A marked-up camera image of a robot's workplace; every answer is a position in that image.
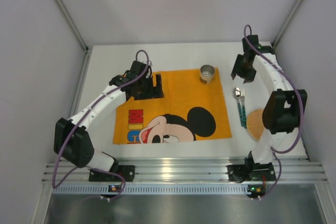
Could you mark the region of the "fork with teal handle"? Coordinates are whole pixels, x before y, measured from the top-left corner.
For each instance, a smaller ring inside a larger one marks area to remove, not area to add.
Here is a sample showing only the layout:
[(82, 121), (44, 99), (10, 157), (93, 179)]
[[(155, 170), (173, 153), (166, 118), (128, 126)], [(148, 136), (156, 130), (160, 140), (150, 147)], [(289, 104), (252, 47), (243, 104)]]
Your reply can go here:
[(245, 90), (240, 90), (240, 103), (242, 107), (242, 117), (243, 117), (243, 126), (247, 128), (247, 116), (246, 116), (246, 108), (245, 108)]

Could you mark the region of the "spoon with teal handle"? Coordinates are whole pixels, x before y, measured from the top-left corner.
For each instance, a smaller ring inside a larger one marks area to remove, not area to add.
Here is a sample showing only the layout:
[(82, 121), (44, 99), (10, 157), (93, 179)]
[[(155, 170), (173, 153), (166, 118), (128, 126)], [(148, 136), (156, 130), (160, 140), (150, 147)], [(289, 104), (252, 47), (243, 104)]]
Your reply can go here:
[(235, 100), (237, 102), (240, 124), (244, 128), (243, 111), (242, 111), (242, 106), (241, 106), (241, 103), (240, 103), (240, 89), (238, 87), (233, 88), (232, 94), (233, 94), (233, 97), (235, 98)]

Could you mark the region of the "metal cup with cork band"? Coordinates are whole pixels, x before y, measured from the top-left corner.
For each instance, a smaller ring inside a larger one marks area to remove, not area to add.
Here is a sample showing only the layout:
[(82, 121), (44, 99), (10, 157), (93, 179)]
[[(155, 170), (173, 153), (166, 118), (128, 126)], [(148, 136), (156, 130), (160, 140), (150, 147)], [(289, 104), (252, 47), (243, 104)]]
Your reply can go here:
[(215, 68), (211, 65), (203, 65), (200, 67), (200, 82), (210, 84), (215, 74)]

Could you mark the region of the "orange Mickey Mouse placemat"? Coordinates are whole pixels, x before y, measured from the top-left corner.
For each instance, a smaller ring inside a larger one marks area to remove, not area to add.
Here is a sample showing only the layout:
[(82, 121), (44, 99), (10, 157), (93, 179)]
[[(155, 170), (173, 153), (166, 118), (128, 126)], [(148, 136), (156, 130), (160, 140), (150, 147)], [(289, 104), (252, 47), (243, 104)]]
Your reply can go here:
[(154, 73), (163, 98), (130, 98), (116, 110), (114, 144), (182, 143), (230, 138), (227, 107), (218, 69), (209, 84), (200, 70)]

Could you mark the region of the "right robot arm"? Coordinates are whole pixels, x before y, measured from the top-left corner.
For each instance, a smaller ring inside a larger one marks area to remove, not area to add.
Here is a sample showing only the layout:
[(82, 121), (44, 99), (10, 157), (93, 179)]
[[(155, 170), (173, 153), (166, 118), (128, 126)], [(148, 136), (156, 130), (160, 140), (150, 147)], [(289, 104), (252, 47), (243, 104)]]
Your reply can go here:
[(269, 93), (262, 114), (265, 131), (249, 153), (255, 163), (268, 164), (275, 154), (287, 154), (299, 143), (308, 94), (286, 76), (273, 47), (261, 45), (258, 36), (252, 34), (245, 35), (242, 44), (243, 53), (236, 57), (231, 78), (252, 83), (260, 76)]

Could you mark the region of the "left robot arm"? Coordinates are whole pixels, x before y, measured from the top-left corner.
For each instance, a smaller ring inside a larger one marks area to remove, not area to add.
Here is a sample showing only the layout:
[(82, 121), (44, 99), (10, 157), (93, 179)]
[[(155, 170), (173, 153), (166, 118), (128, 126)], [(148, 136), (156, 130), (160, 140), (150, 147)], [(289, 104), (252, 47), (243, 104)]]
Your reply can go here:
[(152, 74), (151, 66), (135, 60), (130, 70), (113, 77), (103, 92), (69, 119), (61, 118), (55, 127), (54, 152), (77, 168), (89, 167), (110, 172), (117, 161), (94, 148), (89, 130), (98, 126), (130, 98), (163, 98), (162, 78)]

